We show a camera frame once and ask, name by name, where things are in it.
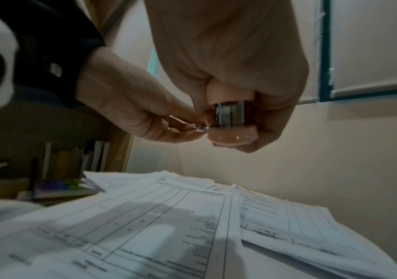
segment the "hand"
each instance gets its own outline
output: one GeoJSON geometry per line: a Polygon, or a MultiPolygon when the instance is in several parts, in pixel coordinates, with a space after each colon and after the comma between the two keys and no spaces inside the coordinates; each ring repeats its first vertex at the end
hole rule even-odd
{"type": "Polygon", "coordinates": [[[204,121],[192,107],[174,97],[149,73],[104,47],[86,61],[76,96],[118,127],[147,140],[178,143],[203,136],[194,127],[204,121]]]}
{"type": "Polygon", "coordinates": [[[286,126],[309,72],[290,0],[145,0],[159,60],[199,114],[209,114],[211,78],[254,90],[246,116],[259,138],[253,152],[286,126]]]}

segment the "whiteboard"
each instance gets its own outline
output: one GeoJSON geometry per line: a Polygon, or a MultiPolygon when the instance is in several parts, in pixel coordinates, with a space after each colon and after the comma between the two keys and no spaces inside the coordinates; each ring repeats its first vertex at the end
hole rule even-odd
{"type": "Polygon", "coordinates": [[[331,0],[332,97],[397,90],[397,0],[331,0]]]}

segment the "black sleeve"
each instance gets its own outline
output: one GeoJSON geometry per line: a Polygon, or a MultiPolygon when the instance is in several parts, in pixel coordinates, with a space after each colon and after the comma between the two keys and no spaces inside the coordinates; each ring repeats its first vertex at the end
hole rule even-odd
{"type": "Polygon", "coordinates": [[[75,106],[81,67],[105,44],[74,0],[0,0],[0,19],[19,44],[15,91],[25,87],[48,91],[64,106],[75,106]]]}

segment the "person's right hand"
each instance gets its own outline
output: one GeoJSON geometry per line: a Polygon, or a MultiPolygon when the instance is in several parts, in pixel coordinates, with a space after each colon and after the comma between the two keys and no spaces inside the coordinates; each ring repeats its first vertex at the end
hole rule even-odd
{"type": "Polygon", "coordinates": [[[301,96],[309,67],[290,0],[145,0],[159,60],[199,114],[211,78],[256,91],[248,117],[253,152],[275,141],[301,96]]]}

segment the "person's left hand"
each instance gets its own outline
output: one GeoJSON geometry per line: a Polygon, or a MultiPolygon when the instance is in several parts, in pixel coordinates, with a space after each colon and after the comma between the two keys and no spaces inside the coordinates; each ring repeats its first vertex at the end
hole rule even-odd
{"type": "Polygon", "coordinates": [[[179,143],[205,135],[195,131],[195,125],[205,121],[192,107],[169,93],[149,73],[105,47],[97,49],[85,62],[76,97],[119,128],[147,140],[179,143]]]}

